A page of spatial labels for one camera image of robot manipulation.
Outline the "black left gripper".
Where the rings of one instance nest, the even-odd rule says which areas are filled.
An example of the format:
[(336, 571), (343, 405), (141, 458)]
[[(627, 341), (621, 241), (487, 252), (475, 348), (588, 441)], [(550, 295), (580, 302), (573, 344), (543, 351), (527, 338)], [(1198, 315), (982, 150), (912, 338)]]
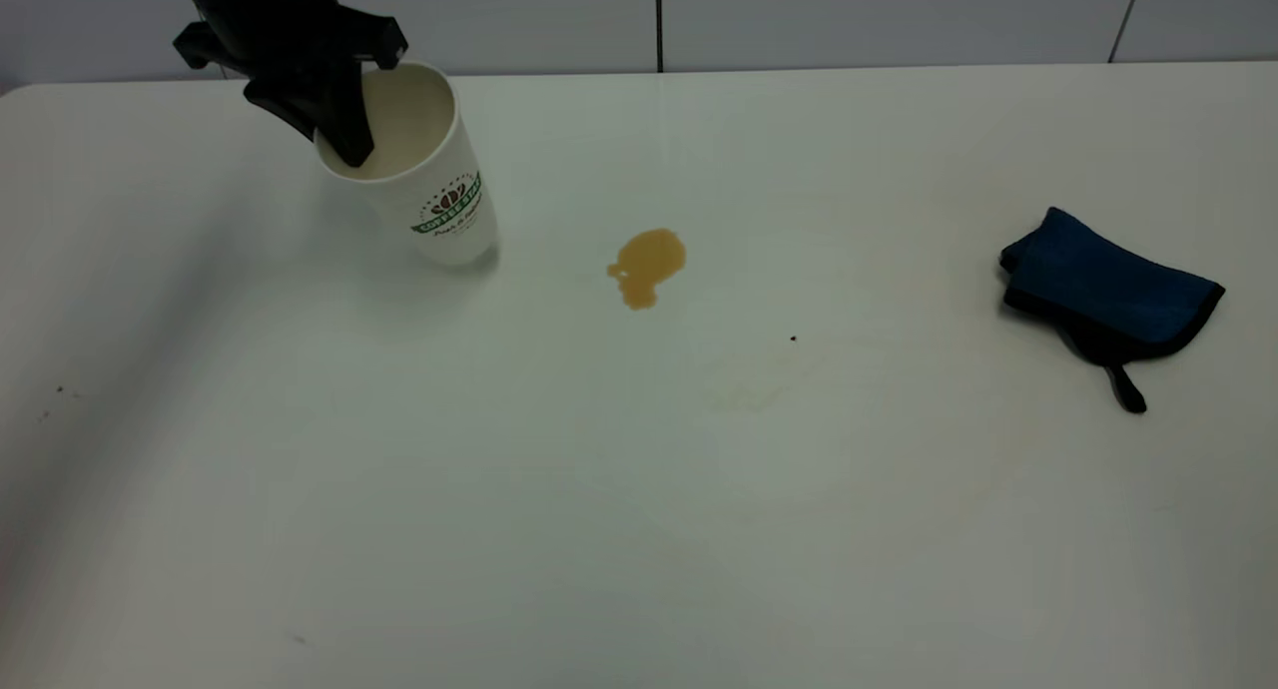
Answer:
[[(363, 65), (394, 69), (406, 52), (394, 17), (343, 6), (337, 0), (192, 0), (201, 19), (174, 47), (187, 66), (227, 66), (252, 78), (244, 98), (307, 141), (320, 130), (344, 164), (359, 169), (374, 151), (363, 96)], [(320, 72), (317, 114), (307, 72), (273, 72), (312, 58), (337, 58)]]

